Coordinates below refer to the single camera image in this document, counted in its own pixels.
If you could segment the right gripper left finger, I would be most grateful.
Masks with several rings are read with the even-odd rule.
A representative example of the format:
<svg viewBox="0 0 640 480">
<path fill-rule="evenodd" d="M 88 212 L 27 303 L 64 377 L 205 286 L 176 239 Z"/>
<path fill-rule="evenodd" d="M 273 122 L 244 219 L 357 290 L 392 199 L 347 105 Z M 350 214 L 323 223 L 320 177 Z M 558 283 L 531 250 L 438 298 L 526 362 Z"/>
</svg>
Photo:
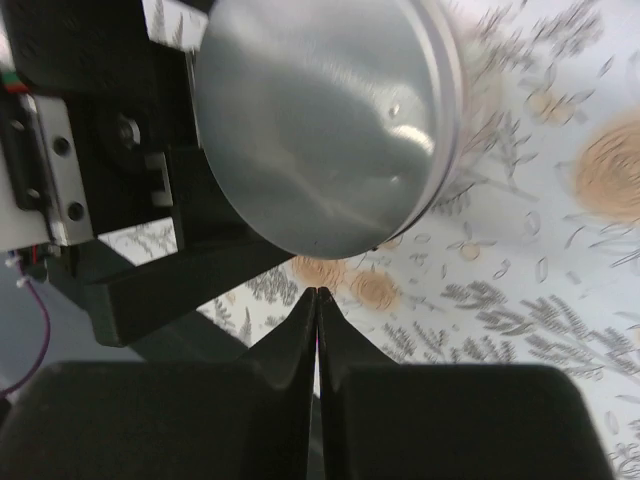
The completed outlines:
<svg viewBox="0 0 640 480">
<path fill-rule="evenodd" d="M 304 479 L 316 293 L 235 360 L 59 363 L 1 429 L 5 479 Z"/>
</svg>

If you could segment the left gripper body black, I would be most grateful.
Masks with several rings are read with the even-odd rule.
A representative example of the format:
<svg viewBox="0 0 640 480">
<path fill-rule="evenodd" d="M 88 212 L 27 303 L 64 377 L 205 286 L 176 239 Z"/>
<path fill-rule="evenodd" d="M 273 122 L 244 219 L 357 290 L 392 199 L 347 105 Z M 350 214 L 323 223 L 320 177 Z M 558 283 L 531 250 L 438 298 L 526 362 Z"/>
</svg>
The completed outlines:
<svg viewBox="0 0 640 480">
<path fill-rule="evenodd" d="M 207 239 L 215 180 L 187 53 L 140 1 L 1 5 L 1 246 L 77 245 L 165 217 Z"/>
</svg>

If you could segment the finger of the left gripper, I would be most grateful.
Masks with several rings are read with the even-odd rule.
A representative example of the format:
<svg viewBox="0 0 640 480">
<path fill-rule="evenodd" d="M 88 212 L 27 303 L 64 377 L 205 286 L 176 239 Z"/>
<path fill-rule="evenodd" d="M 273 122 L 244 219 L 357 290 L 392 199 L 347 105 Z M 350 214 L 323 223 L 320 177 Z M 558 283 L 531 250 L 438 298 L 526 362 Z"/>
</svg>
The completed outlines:
<svg viewBox="0 0 640 480">
<path fill-rule="evenodd" d="M 47 274 L 99 344 L 126 347 L 290 257 L 243 229 L 183 247 L 164 219 L 51 249 Z"/>
</svg>

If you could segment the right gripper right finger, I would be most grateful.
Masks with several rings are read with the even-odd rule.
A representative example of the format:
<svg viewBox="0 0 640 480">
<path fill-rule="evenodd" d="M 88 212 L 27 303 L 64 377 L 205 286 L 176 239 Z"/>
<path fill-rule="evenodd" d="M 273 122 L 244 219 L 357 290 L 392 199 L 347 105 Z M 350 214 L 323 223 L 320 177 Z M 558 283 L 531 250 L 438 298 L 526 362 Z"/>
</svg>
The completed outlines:
<svg viewBox="0 0 640 480">
<path fill-rule="evenodd" d="M 330 479 L 608 479 L 579 390 L 536 364 L 399 364 L 317 297 Z"/>
</svg>

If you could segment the round metal jar lid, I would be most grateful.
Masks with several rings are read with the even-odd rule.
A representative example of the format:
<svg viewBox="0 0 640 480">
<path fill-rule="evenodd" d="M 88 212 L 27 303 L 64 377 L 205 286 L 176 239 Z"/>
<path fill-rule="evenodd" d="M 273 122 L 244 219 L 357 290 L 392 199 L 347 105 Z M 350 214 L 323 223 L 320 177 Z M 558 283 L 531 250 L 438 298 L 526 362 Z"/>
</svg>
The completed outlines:
<svg viewBox="0 0 640 480">
<path fill-rule="evenodd" d="M 341 259 L 403 233 L 443 191 L 465 80 L 438 1 L 217 1 L 196 119 L 216 181 L 258 235 Z"/>
</svg>

